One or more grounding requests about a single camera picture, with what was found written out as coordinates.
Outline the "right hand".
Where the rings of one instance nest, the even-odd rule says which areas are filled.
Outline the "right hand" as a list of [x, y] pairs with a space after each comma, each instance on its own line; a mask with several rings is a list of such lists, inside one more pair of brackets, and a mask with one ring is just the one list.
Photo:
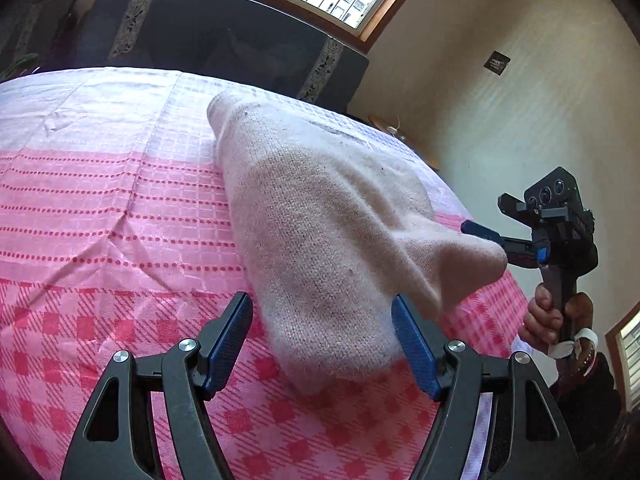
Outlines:
[[518, 336], [534, 349], [547, 353], [549, 347], [559, 341], [564, 315], [572, 320], [578, 330], [591, 328], [593, 303], [586, 294], [580, 292], [568, 300], [565, 311], [561, 312], [554, 306], [551, 292], [540, 283], [529, 300]]

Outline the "right forearm dark sleeve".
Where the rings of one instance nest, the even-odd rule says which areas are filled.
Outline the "right forearm dark sleeve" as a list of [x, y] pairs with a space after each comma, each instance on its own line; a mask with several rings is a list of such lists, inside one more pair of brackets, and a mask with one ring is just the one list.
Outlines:
[[589, 374], [550, 388], [575, 445], [586, 479], [639, 477], [639, 411], [623, 409], [603, 354]]

